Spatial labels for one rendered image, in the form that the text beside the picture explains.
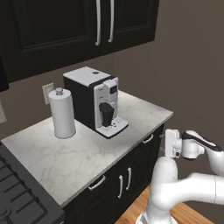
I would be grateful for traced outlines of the narrow black upper cupboard door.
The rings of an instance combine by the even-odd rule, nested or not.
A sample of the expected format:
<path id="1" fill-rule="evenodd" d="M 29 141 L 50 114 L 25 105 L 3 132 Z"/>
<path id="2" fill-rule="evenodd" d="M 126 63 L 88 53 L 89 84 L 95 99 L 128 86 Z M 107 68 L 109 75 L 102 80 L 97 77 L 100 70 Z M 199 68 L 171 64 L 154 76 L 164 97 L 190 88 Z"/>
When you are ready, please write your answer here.
<path id="1" fill-rule="evenodd" d="M 115 0 L 114 37 L 109 43 L 110 0 L 101 0 L 101 54 L 153 41 L 158 6 L 159 0 Z"/>

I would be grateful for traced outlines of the wide black upper cupboard door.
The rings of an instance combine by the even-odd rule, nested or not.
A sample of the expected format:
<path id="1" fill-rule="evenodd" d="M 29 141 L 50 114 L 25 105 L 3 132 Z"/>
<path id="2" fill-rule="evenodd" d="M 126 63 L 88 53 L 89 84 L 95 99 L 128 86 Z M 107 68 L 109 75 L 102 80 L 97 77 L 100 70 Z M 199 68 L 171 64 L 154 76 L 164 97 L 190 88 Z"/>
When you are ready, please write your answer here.
<path id="1" fill-rule="evenodd" d="M 0 55 L 9 82 L 100 55 L 96 0 L 0 0 Z"/>

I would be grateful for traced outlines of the black hob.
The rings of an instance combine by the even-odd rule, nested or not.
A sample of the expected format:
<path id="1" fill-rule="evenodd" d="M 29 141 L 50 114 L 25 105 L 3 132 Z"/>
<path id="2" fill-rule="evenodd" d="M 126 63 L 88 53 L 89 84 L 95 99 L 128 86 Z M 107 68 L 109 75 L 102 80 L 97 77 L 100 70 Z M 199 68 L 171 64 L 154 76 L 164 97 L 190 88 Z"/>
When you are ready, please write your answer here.
<path id="1" fill-rule="evenodd" d="M 0 224 L 66 224 L 64 210 L 1 141 Z"/>

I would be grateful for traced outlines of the black lower cupboard door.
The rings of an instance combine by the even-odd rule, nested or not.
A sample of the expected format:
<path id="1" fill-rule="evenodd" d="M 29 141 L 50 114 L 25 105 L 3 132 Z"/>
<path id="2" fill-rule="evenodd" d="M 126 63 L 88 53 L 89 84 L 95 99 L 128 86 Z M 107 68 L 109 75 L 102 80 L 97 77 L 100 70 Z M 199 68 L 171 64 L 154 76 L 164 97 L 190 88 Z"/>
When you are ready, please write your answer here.
<path id="1" fill-rule="evenodd" d="M 129 189 L 126 191 L 125 208 L 128 208 L 137 196 L 144 189 L 144 186 L 150 182 L 151 154 L 142 154 L 134 156 L 131 166 L 131 181 Z"/>
<path id="2" fill-rule="evenodd" d="M 117 220 L 118 214 L 121 210 L 121 203 L 123 202 L 123 195 L 120 199 L 117 198 L 119 194 L 119 176 L 123 176 L 124 181 L 124 174 L 123 174 L 123 168 L 120 165 L 116 165 L 114 169 L 114 179 L 113 179 L 113 218 L 114 221 Z"/>

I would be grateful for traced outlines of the white wall outlet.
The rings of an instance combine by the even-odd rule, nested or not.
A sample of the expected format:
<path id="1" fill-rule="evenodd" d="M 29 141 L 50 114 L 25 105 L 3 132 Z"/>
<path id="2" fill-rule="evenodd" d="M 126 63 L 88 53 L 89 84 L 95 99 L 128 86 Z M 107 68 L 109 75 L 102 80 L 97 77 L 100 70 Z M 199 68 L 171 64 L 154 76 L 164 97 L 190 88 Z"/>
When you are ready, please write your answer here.
<path id="1" fill-rule="evenodd" d="M 5 123 L 7 121 L 5 113 L 4 113 L 4 108 L 2 106 L 2 103 L 0 101 L 0 123 Z"/>
<path id="2" fill-rule="evenodd" d="M 49 103 L 49 93 L 52 92 L 54 90 L 54 85 L 53 83 L 49 83 L 49 84 L 46 84 L 42 87 L 42 90 L 43 90 L 43 95 L 44 95 L 44 99 L 45 99 L 45 104 L 48 104 Z"/>

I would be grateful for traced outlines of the black and white coffee machine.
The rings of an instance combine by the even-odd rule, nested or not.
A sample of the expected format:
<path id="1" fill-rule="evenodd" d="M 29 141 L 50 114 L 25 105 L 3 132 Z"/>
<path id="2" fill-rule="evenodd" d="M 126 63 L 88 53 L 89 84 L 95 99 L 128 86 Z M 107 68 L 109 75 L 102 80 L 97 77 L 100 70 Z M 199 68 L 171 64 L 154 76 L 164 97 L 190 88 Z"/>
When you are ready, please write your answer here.
<path id="1" fill-rule="evenodd" d="M 88 66 L 63 74 L 73 98 L 74 118 L 110 139 L 129 124 L 118 116 L 118 78 Z"/>

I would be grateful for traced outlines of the white paper towel roll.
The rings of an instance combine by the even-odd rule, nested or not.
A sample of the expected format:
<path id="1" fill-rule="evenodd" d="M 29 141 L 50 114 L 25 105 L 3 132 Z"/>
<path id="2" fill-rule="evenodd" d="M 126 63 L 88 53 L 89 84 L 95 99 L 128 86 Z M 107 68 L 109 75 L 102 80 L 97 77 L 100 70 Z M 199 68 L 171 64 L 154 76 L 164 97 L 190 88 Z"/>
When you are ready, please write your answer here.
<path id="1" fill-rule="evenodd" d="M 76 133 L 74 121 L 74 107 L 71 92 L 62 87 L 55 88 L 49 93 L 52 112 L 54 135 L 66 139 Z"/>

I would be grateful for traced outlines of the black drawer front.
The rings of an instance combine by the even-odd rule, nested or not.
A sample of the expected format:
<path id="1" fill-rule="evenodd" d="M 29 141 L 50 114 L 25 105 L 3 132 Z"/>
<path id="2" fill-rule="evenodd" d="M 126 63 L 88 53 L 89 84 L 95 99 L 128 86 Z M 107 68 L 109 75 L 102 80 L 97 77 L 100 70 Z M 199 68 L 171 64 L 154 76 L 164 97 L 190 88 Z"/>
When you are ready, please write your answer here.
<path id="1" fill-rule="evenodd" d="M 163 133 L 164 125 L 160 125 L 151 134 L 154 135 L 153 139 L 147 144 L 143 144 L 143 141 L 137 146 L 136 154 L 139 158 L 143 158 L 151 154 L 156 148 L 157 143 L 160 142 L 160 135 Z"/>
<path id="2" fill-rule="evenodd" d="M 68 219 L 70 219 L 74 215 L 74 213 L 80 210 L 82 207 L 86 207 L 88 204 L 93 204 L 94 200 L 99 199 L 103 195 L 106 188 L 111 184 L 112 170 L 106 171 L 103 175 L 106 176 L 106 180 L 101 185 L 99 185 L 93 191 L 90 191 L 87 187 L 84 191 L 80 192 L 71 202 L 63 207 Z M 100 181 L 103 175 L 101 175 L 90 186 L 93 186 L 98 181 Z"/>

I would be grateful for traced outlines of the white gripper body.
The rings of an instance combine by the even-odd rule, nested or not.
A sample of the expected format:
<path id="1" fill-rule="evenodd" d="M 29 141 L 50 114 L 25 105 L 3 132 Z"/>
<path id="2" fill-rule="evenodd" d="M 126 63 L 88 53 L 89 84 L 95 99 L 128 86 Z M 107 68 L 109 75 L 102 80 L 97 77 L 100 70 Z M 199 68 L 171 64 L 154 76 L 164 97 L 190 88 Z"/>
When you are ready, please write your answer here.
<path id="1" fill-rule="evenodd" d="M 178 158 L 180 154 L 179 147 L 175 146 L 179 139 L 179 131 L 177 129 L 167 129 L 165 131 L 164 155 L 169 158 Z"/>

